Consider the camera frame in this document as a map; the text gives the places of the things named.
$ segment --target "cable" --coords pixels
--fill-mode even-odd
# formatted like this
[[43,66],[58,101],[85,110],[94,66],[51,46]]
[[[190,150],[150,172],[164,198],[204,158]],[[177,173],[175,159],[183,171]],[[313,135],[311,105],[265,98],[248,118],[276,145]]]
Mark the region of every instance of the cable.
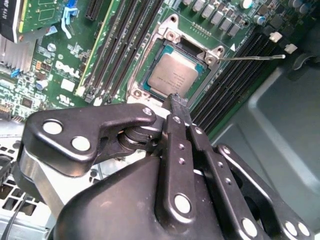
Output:
[[27,197],[28,197],[28,194],[26,193],[24,195],[24,198],[22,199],[20,205],[16,208],[14,214],[12,215],[12,217],[10,218],[7,226],[5,227],[5,230],[2,234],[2,237],[1,237],[1,240],[8,240],[9,239],[9,233],[10,233],[10,230],[15,222],[15,219],[20,211],[20,209],[22,208],[22,206],[25,204],[26,200],[27,200]]
[[99,177],[100,177],[100,180],[104,179],[104,176],[102,174],[102,170],[101,170],[101,165],[100,163],[98,163],[98,173],[99,173]]
[[258,60],[258,61],[268,61],[276,59],[285,59],[286,55],[273,55],[273,56],[236,56],[236,57],[223,57],[220,60],[222,61],[236,61],[236,60]]

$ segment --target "white connector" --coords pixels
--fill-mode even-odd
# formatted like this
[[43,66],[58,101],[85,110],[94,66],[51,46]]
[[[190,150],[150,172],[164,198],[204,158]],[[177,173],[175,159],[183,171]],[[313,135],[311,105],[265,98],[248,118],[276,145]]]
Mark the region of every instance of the white connector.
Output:
[[282,38],[281,33],[277,31],[270,33],[269,39],[274,43],[277,43],[281,38]]

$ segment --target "capacitor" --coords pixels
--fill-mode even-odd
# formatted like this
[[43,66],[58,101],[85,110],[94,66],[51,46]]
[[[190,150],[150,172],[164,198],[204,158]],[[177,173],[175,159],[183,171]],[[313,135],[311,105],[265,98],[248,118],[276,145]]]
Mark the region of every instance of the capacitor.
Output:
[[255,15],[255,16],[253,17],[253,22],[254,22],[255,24],[258,24],[258,25],[264,24],[265,20],[266,20],[266,18],[265,18],[264,16]]
[[251,8],[252,4],[252,0],[241,0],[240,7],[243,9],[249,9]]
[[303,4],[302,0],[289,0],[288,5],[291,8],[300,8],[300,6]]
[[46,87],[48,87],[48,80],[40,80],[35,82],[35,88],[38,89],[39,91],[42,91]]
[[299,8],[299,13],[301,14],[307,14],[310,10],[310,5],[308,3],[304,3]]
[[49,52],[53,53],[57,50],[57,46],[54,43],[49,43],[46,49],[48,49]]

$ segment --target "heatsink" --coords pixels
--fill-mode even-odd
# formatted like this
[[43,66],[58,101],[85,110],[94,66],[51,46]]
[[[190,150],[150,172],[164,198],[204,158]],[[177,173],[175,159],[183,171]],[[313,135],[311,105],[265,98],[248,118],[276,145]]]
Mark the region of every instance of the heatsink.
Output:
[[31,69],[36,40],[14,43],[0,35],[0,62],[12,69],[27,73]]

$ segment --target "motherboard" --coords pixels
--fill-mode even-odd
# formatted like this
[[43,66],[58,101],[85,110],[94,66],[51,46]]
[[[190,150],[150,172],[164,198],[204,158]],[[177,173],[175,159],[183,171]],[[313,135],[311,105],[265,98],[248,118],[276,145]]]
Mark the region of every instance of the motherboard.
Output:
[[[299,51],[317,0],[2,0],[0,118],[187,98],[207,134]],[[250,57],[270,57],[260,61]]]

